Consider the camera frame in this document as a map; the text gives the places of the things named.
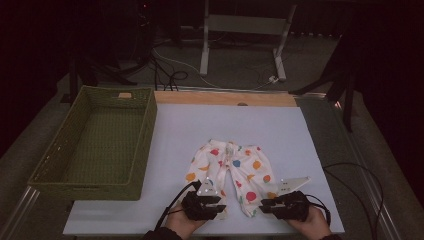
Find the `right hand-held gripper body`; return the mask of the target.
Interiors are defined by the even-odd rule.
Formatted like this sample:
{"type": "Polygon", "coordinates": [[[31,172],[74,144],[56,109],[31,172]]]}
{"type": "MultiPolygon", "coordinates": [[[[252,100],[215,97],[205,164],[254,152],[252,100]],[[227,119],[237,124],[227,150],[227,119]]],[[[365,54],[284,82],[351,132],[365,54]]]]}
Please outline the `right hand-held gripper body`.
{"type": "Polygon", "coordinates": [[[278,185],[282,208],[277,213],[278,219],[305,221],[308,216],[309,201],[300,188],[311,178],[298,177],[282,179],[278,185]]]}

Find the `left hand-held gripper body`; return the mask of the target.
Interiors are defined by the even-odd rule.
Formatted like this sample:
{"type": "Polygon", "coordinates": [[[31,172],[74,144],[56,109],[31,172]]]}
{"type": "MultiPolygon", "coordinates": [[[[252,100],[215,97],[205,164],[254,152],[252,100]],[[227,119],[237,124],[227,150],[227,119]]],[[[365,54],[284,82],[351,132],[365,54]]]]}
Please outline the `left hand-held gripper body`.
{"type": "Polygon", "coordinates": [[[212,220],[217,214],[209,214],[205,211],[206,206],[214,206],[217,204],[205,204],[203,196],[217,196],[217,191],[209,178],[203,181],[198,180],[193,183],[193,190],[187,192],[182,200],[182,206],[186,216],[190,220],[212,220]]]}

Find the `white patterned baby pants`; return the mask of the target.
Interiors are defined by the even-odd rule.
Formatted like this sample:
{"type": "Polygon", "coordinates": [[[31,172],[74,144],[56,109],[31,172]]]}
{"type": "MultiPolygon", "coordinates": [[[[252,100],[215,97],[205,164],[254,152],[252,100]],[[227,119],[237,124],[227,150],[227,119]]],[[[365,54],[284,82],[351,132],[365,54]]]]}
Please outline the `white patterned baby pants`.
{"type": "Polygon", "coordinates": [[[209,180],[220,197],[218,204],[224,205],[227,174],[231,176],[240,209],[249,218],[258,214],[263,199],[273,199],[278,194],[270,161],[262,149],[233,142],[210,140],[203,145],[192,158],[185,181],[209,180]]]}

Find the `green woven basket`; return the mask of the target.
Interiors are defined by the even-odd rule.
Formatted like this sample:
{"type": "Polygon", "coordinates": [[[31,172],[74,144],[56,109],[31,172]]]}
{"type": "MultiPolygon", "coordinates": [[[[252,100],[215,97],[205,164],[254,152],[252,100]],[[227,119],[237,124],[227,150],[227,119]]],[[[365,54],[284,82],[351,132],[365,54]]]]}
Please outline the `green woven basket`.
{"type": "Polygon", "coordinates": [[[138,200],[156,116],[150,88],[82,87],[28,185],[69,200],[138,200]]]}

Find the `wooden board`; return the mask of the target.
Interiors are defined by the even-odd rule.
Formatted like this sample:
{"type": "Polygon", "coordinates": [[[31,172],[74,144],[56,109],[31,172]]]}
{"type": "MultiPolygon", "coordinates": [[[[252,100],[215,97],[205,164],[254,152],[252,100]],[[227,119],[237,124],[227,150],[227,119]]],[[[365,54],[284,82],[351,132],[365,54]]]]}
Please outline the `wooden board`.
{"type": "Polygon", "coordinates": [[[231,106],[296,107],[293,96],[286,93],[234,93],[197,91],[156,91],[155,98],[162,104],[202,104],[231,106]]]}

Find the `dark stand with splayed legs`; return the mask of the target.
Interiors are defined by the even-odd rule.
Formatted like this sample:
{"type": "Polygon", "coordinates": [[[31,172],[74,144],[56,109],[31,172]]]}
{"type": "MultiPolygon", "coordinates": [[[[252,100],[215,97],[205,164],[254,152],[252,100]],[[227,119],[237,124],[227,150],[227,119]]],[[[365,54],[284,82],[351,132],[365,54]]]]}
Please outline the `dark stand with splayed legs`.
{"type": "Polygon", "coordinates": [[[96,77],[97,73],[122,85],[135,85],[135,82],[125,79],[118,72],[110,70],[89,56],[71,55],[69,59],[69,92],[62,96],[61,102],[72,104],[77,97],[80,84],[97,86],[99,83],[96,77]]]}

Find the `metal rail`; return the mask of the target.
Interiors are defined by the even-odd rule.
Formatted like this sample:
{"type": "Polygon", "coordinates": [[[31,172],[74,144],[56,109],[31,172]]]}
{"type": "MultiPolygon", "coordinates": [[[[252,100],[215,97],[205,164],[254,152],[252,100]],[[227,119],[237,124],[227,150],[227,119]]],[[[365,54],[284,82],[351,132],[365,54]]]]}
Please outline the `metal rail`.
{"type": "Polygon", "coordinates": [[[399,231],[385,203],[383,185],[367,165],[366,159],[360,152],[359,145],[353,134],[345,127],[344,120],[342,119],[344,108],[339,102],[331,103],[330,106],[333,108],[338,125],[353,154],[352,164],[355,167],[355,172],[359,176],[361,186],[367,195],[366,200],[369,202],[372,212],[375,214],[375,218],[371,221],[371,233],[376,239],[378,236],[384,236],[386,240],[400,240],[399,231]]]}
{"type": "Polygon", "coordinates": [[[35,205],[40,192],[28,186],[20,197],[5,225],[0,229],[0,240],[14,240],[35,205]]]}

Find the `dark stand with tall post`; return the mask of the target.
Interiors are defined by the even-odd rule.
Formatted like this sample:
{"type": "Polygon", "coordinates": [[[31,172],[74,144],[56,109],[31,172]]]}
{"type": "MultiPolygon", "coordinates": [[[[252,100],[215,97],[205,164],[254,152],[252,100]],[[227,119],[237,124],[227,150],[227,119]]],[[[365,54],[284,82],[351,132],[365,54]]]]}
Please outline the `dark stand with tall post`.
{"type": "Polygon", "coordinates": [[[343,34],[325,65],[321,76],[316,81],[300,89],[290,90],[289,93],[293,95],[304,95],[319,86],[331,83],[331,87],[326,92],[325,98],[329,102],[337,102],[342,96],[345,96],[342,120],[345,128],[351,132],[355,78],[353,75],[353,63],[348,57],[348,43],[348,36],[343,34]]]}

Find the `white metal table frame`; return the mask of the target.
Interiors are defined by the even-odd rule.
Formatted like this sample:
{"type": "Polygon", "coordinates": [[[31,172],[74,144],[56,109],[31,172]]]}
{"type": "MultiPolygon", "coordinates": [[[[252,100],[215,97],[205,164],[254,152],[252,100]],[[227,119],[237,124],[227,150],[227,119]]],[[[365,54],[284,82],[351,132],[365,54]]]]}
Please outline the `white metal table frame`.
{"type": "Polygon", "coordinates": [[[218,31],[225,33],[279,35],[280,43],[273,49],[273,59],[277,73],[276,79],[280,82],[287,79],[283,66],[282,52],[286,45],[292,20],[297,9],[296,4],[290,4],[288,14],[284,19],[238,16],[235,14],[217,15],[211,14],[209,7],[210,0],[204,0],[203,48],[199,69],[199,74],[201,76],[206,76],[208,74],[209,32],[218,31]]]}

